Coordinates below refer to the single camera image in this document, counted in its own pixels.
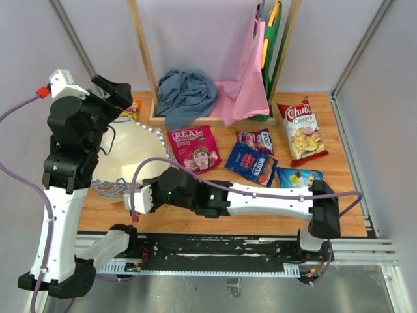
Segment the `colourful orange candy bag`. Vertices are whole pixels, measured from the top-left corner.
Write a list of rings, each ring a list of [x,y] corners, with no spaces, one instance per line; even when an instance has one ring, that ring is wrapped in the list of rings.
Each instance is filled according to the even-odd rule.
[[[137,121],[139,118],[139,111],[141,107],[141,100],[140,99],[134,99],[132,105],[125,109],[121,114],[121,119],[131,119],[134,121]]]

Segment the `pink snack packet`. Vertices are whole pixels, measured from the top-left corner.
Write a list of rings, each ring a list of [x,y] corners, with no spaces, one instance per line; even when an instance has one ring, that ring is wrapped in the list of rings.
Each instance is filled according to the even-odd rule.
[[[194,173],[208,172],[222,162],[208,125],[174,130],[167,136],[177,162]]]

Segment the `blue checkered paper bag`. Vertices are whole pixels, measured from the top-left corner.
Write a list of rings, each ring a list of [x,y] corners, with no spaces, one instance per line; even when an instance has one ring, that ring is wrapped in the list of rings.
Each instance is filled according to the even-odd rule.
[[[102,138],[91,188],[109,203],[123,201],[137,167],[151,157],[175,160],[160,128],[134,121],[113,122]]]

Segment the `blue Burts chips bag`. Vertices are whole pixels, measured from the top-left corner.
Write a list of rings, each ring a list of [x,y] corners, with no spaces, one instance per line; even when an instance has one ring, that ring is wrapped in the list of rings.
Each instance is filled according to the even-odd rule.
[[[225,163],[225,168],[251,182],[269,188],[272,186],[277,165],[278,161],[275,158],[236,142]]]

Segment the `purple snack packet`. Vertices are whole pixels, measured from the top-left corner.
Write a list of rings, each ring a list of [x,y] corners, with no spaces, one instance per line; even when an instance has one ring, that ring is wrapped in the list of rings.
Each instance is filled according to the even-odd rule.
[[[258,131],[236,131],[237,142],[247,145],[250,149],[262,152],[266,155],[273,155],[274,148],[272,136],[268,128]]]

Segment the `blue gummy candy bag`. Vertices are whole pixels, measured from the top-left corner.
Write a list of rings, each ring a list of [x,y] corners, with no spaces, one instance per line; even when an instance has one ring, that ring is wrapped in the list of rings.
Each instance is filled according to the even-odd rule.
[[[280,188],[311,186],[314,180],[323,180],[323,174],[317,170],[277,167],[276,173]]]

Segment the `red Chubi cassava chips bag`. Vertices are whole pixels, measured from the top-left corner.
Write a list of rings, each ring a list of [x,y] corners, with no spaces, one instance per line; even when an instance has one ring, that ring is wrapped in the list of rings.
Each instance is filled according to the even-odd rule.
[[[277,104],[277,107],[287,134],[293,168],[328,154],[308,96],[296,106]]]

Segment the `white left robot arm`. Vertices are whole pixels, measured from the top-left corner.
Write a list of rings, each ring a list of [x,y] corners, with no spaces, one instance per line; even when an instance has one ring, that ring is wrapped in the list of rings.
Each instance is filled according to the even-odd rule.
[[[50,153],[44,161],[42,196],[46,200],[44,223],[35,261],[18,279],[18,287],[46,291],[52,297],[85,296],[96,273],[112,258],[132,258],[139,252],[137,230],[116,224],[80,254],[75,252],[81,208],[99,161],[104,133],[120,113],[132,105],[131,87],[99,75],[92,82],[107,98],[76,85],[67,70],[50,76],[53,104],[47,124]]]

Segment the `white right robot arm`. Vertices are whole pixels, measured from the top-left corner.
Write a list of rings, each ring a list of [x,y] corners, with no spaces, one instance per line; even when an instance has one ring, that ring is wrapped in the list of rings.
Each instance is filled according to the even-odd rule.
[[[298,188],[261,188],[230,181],[207,181],[169,167],[144,180],[131,201],[139,214],[173,205],[205,218],[232,215],[276,215],[303,220],[295,245],[296,255],[313,259],[325,241],[341,236],[339,203],[324,181]]]

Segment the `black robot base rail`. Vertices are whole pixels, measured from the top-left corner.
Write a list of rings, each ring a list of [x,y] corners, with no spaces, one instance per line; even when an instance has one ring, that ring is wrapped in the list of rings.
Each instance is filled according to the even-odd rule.
[[[142,233],[138,242],[131,256],[111,258],[98,273],[315,278],[334,261],[327,242],[317,252],[304,252],[296,237]]]

